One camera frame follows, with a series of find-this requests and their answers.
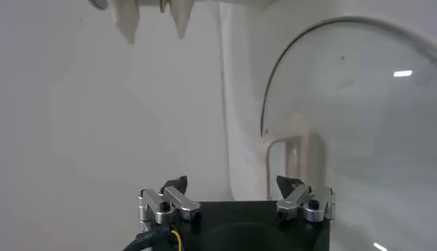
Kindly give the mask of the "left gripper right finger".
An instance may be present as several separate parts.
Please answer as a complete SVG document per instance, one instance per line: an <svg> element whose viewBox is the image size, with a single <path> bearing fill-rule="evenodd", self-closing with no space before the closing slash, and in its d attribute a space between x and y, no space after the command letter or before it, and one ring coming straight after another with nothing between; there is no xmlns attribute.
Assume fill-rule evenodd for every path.
<svg viewBox="0 0 437 251"><path fill-rule="evenodd" d="M281 220L293 220L301 213L308 222L335 219L335 193L323 187L318 193L297 178L278 175L277 185L283 196L276 202L277 215Z"/></svg>

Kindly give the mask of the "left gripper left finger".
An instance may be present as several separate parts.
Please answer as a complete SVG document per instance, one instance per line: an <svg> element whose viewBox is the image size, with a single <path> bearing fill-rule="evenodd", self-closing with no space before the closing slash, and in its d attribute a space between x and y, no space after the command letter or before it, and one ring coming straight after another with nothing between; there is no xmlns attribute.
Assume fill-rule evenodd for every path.
<svg viewBox="0 0 437 251"><path fill-rule="evenodd" d="M158 225L170 225L176 216L183 221L194 222L200 216L201 204L186 197L188 177L186 175L168 180L157 192L142 189L138 193L139 230L150 231Z"/></svg>

